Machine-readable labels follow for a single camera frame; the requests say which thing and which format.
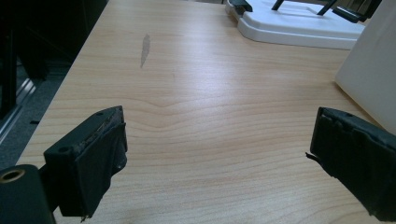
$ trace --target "white plastic stand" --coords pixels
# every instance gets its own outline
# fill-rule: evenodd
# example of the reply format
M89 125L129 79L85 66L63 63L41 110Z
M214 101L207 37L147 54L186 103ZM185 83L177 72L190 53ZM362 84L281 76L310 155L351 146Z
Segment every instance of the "white plastic stand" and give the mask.
M227 0L226 12L238 20L238 30L249 39L261 42L317 47L352 49L364 26L347 21L330 9L323 16L321 5L285 1L275 11L276 0L247 0L253 12L237 15Z

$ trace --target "wooden desk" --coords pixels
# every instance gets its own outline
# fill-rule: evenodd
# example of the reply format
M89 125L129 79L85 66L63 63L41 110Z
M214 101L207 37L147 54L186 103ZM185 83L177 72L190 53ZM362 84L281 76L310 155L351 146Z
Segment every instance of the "wooden desk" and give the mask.
M376 223L304 154L319 106L369 119L333 82L348 51L235 26L221 5L111 0L20 163L123 105L129 161L86 223Z

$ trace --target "scuff mark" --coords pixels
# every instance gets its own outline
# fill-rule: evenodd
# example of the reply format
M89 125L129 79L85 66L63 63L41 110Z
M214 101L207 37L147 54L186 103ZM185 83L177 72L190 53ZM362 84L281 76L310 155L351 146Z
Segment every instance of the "scuff mark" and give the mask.
M143 49L140 68L143 68L143 64L145 64L145 61L149 56L149 42L149 35L145 35L145 38L143 38Z

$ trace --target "wood grain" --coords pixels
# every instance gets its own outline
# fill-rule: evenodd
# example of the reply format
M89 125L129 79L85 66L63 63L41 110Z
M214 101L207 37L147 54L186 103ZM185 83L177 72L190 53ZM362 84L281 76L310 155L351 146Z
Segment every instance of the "wood grain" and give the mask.
M347 54L250 41L221 5L111 0L20 163L123 105L128 164L86 223L376 223L304 155L319 106L370 119L333 82Z

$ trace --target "desk surface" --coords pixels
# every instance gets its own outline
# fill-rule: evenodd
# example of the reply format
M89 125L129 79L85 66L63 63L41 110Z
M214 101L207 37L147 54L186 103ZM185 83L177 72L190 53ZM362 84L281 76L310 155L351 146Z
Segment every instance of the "desk surface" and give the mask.
M111 0L19 163L123 105L128 164L86 223L376 223L304 154L319 106L369 119L333 82L348 51L235 26L221 5Z

